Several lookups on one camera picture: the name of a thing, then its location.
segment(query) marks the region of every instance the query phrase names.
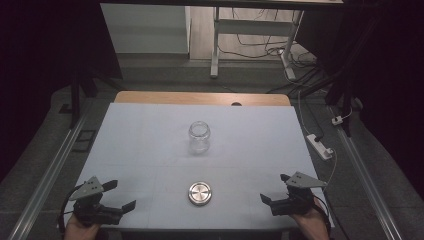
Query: wooden table edge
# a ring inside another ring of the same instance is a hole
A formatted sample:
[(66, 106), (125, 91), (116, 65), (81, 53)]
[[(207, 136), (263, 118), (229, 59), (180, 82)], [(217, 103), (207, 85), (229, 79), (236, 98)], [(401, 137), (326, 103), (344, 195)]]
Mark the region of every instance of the wooden table edge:
[(240, 103), (242, 106), (291, 106), (286, 95), (257, 93), (121, 91), (116, 95), (114, 102), (223, 106)]

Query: floor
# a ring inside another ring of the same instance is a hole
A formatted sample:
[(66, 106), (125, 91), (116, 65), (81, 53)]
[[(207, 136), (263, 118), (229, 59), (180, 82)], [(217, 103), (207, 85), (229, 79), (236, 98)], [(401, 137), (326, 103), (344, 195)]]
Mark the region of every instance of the floor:
[[(211, 12), (208, 9), (195, 9)], [(254, 19), (260, 10), (246, 15), (246, 18)], [(231, 17), (231, 11), (225, 13)], [(192, 46), (195, 43), (195, 21), (193, 20)], [(207, 38), (200, 34), (197, 38)], [(231, 48), (231, 51), (245, 51), (243, 54), (261, 54), (263, 46), (259, 50), (251, 50), (250, 47), (230, 47), (222, 40), (222, 47)], [(200, 40), (207, 49), (206, 40)], [(237, 38), (231, 41), (238, 43)], [(316, 152), (308, 145), (311, 160), (320, 179), (328, 180), (335, 169), (331, 185), (326, 190), (326, 198), (330, 203), (330, 212), (334, 216), (336, 227), (332, 231), (335, 239), (387, 239), (384, 229), (381, 227), (381, 219), (364, 191), (364, 185), (358, 178), (358, 172), (353, 166), (349, 152), (346, 150), (340, 137), (340, 129), (331, 124), (333, 113), (337, 114), (338, 106), (326, 106), (323, 97), (328, 89), (323, 89), (300, 102), (296, 94), (300, 89), (307, 88), (306, 83), (293, 84), (284, 79), (281, 62), (269, 57), (263, 61), (226, 60), (220, 63), (220, 75), (218, 79), (210, 79), (210, 51), (198, 51), (192, 48), (191, 60), (180, 57), (157, 56), (143, 57), (134, 55), (119, 55), (119, 62), (124, 76), (117, 83), (129, 90), (143, 91), (190, 91), (190, 92), (239, 92), (239, 93), (271, 93), (291, 94), (291, 103), (295, 107), (298, 117), (302, 113), (304, 125), (307, 131), (313, 133), (325, 133), (322, 139), (326, 146), (331, 146), (337, 151), (337, 162), (323, 162)], [(302, 51), (295, 53), (297, 58)], [(313, 61), (313, 56), (308, 56), (308, 61)], [(310, 68), (295, 68), (298, 76), (306, 74)], [(320, 81), (323, 73), (317, 73), (310, 82)], [(83, 133), (96, 133), (102, 123), (110, 102), (113, 102), (117, 90), (102, 81), (95, 81), (99, 93), (96, 98), (85, 98), (81, 95), (83, 109), (87, 109), (85, 122), (82, 123)], [(34, 190), (39, 186), (44, 173), (56, 159), (62, 143), (69, 135), (70, 115), (60, 109), (64, 104), (70, 104), (70, 89), (64, 88), (52, 96), (51, 110), (46, 116), (33, 141), (13, 168), (9, 176), (0, 184), (0, 239), (7, 239), (21, 214), (33, 196)], [(424, 236), (424, 203), (409, 184), (403, 173), (397, 167), (390, 154), (381, 146), (375, 137), (364, 127), (359, 119), (360, 106), (355, 106), (351, 115), (352, 140), (356, 149), (363, 159), (364, 165), (370, 172), (384, 202), (390, 210), (391, 216), (396, 222), (403, 239), (418, 240)], [(52, 188), (45, 194), (45, 201), (41, 203), (39, 213), (36, 212), (33, 221), (29, 224), (27, 239), (60, 239), (56, 226), (60, 205), (66, 194), (75, 185), (79, 173), (84, 166), (90, 152), (90, 145), (85, 141), (77, 141), (71, 145), (66, 155), (63, 166), (57, 170), (58, 177), (54, 180)], [(178, 235), (158, 235), (138, 233), (128, 239), (237, 239), (237, 236), (225, 236), (211, 234), (209, 236), (196, 236), (193, 234), (180, 233)], [(251, 239), (261, 239), (261, 236), (251, 236)], [(281, 239), (288, 239), (283, 233)]]

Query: metal rail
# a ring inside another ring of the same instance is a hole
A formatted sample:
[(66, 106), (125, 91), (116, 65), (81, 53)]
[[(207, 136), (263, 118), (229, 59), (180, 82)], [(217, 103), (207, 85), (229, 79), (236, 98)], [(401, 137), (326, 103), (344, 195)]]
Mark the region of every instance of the metal rail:
[(72, 145), (78, 137), (78, 134), (87, 118), (87, 114), (92, 106), (92, 103), (93, 100), (91, 99), (85, 100), (81, 118), (75, 124), (74, 128), (69, 130), (65, 140), (59, 148), (59, 151), (55, 155), (53, 161), (50, 163), (41, 181), (38, 183), (37, 188), (29, 199), (8, 239), (22, 240), (28, 237), (31, 228), (34, 225), (34, 222), (37, 219), (37, 216), (40, 213), (51, 188), (53, 187), (53, 184), (56, 182), (60, 170), (62, 169), (62, 166), (72, 149)]
[(338, 128), (337, 131), (340, 139), (342, 140), (343, 146), (349, 155), (352, 165), (356, 170), (358, 178), (361, 181), (366, 194), (368, 195), (368, 199), (376, 211), (377, 218), (380, 221), (384, 232), (386, 233), (387, 239), (403, 239), (402, 234), (400, 233), (398, 226), (396, 225), (396, 222), (390, 213), (390, 210), (388, 209), (385, 201), (383, 200), (383, 197), (380, 195), (377, 187), (374, 184), (370, 173), (368, 172), (368, 169), (355, 146), (355, 143), (351, 138), (347, 137), (346, 133), (341, 128)]

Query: jar lid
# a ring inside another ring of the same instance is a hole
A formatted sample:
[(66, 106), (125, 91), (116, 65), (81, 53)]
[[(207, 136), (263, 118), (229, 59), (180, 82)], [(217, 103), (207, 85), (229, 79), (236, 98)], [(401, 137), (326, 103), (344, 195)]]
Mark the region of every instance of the jar lid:
[(212, 190), (204, 182), (196, 182), (188, 190), (190, 202), (196, 206), (203, 206), (209, 203), (212, 197)]

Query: white tabletop cover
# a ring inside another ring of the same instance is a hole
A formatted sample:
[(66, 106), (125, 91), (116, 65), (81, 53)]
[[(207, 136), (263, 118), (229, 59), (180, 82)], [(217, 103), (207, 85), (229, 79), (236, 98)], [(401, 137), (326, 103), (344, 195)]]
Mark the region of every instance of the white tabletop cover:
[[(211, 130), (202, 155), (188, 149), (195, 121)], [(77, 185), (92, 176), (102, 184), (118, 180), (101, 203), (120, 208), (137, 200), (118, 226), (108, 227), (274, 230), (296, 224), (272, 216), (259, 194), (287, 198), (280, 174), (296, 171), (317, 177), (293, 107), (112, 103)], [(201, 207), (188, 198), (198, 181), (212, 189)], [(320, 189), (312, 191), (323, 198)]]

